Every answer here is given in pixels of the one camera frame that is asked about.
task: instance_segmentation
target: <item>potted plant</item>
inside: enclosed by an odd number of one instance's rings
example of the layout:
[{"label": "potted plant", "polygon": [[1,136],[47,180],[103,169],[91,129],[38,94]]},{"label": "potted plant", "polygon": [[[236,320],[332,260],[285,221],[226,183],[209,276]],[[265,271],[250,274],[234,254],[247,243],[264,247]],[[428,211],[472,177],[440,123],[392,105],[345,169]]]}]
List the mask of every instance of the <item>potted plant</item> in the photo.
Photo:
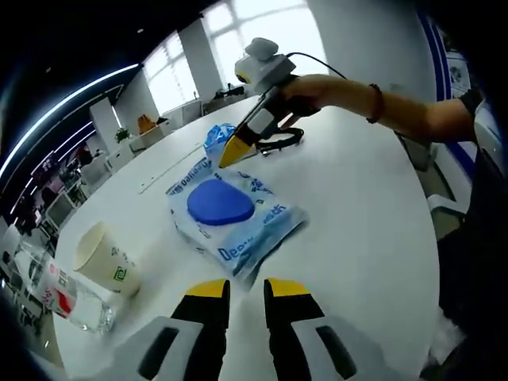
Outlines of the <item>potted plant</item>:
[{"label": "potted plant", "polygon": [[120,127],[117,130],[117,133],[114,135],[114,139],[117,141],[117,143],[120,143],[122,140],[129,139],[131,137],[130,132],[127,129],[124,129],[123,127]]}]

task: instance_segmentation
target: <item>bottle label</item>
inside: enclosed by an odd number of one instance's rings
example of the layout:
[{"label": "bottle label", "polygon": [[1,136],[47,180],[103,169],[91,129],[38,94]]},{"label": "bottle label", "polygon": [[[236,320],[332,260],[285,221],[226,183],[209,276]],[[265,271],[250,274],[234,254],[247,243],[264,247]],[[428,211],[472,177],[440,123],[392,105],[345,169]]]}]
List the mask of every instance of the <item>bottle label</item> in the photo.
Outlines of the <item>bottle label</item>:
[{"label": "bottle label", "polygon": [[76,281],[53,263],[48,263],[46,274],[42,302],[62,318],[68,318],[78,295]]}]

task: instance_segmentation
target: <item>round table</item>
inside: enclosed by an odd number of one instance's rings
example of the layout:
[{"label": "round table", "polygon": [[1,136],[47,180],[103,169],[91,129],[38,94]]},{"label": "round table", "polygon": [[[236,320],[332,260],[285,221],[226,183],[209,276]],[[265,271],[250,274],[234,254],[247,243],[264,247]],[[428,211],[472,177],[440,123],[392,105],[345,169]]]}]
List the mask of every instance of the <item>round table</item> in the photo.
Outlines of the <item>round table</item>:
[{"label": "round table", "polygon": [[[103,220],[144,274],[111,333],[83,332],[54,315],[69,376],[95,374],[110,363],[115,346],[156,316],[171,316],[188,288],[228,277],[176,232],[165,191],[204,156],[199,145],[209,128],[238,123],[255,101],[202,117],[152,146],[62,229],[56,259],[64,269],[72,269],[80,237]],[[416,375],[433,337],[439,296],[436,238],[418,177],[389,129],[348,111],[328,107],[296,126],[306,131],[299,146],[234,165],[302,207],[309,221],[263,262],[252,288],[232,279],[221,379],[276,379],[264,320],[268,276],[303,283],[325,314],[349,321],[380,344],[390,366]],[[103,298],[111,296],[75,276]]]}]

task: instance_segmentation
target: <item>white wall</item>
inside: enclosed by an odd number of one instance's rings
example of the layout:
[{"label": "white wall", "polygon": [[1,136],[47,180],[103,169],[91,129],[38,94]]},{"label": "white wall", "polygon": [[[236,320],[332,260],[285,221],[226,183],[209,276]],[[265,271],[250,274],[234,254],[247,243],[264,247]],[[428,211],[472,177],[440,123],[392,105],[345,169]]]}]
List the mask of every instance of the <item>white wall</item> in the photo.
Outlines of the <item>white wall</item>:
[{"label": "white wall", "polygon": [[126,127],[133,135],[139,135],[137,119],[141,115],[146,114],[153,121],[157,121],[159,111],[157,111],[143,71],[139,71],[122,92],[114,109],[117,111],[122,127]]},{"label": "white wall", "polygon": [[349,79],[431,102],[432,56],[411,2],[307,0],[328,64]]},{"label": "white wall", "polygon": [[214,97],[217,90],[222,88],[222,82],[202,19],[194,21],[178,34],[199,97],[203,101],[208,101]]},{"label": "white wall", "polygon": [[116,152],[119,145],[114,139],[114,136],[120,126],[113,114],[113,108],[111,107],[110,100],[108,98],[104,98],[103,100],[95,103],[90,108],[90,116],[94,122],[97,134],[101,137],[102,141],[104,141],[108,152]]},{"label": "white wall", "polygon": [[102,141],[98,133],[92,135],[90,138],[87,139],[87,146],[92,155],[94,155],[98,149],[101,149],[106,154],[109,154],[106,144],[104,143],[104,141]]}]

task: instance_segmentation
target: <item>bracelet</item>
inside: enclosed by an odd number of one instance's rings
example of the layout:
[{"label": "bracelet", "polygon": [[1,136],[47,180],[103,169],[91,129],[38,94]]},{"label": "bracelet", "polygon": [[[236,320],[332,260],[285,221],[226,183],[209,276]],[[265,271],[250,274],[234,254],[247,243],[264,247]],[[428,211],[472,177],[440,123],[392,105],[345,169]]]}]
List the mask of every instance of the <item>bracelet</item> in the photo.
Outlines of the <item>bracelet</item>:
[{"label": "bracelet", "polygon": [[379,86],[375,83],[371,83],[368,85],[372,87],[375,90],[375,107],[372,111],[372,117],[368,117],[367,121],[371,124],[376,123],[384,114],[384,97],[383,93],[381,92],[381,89],[379,89]]}]

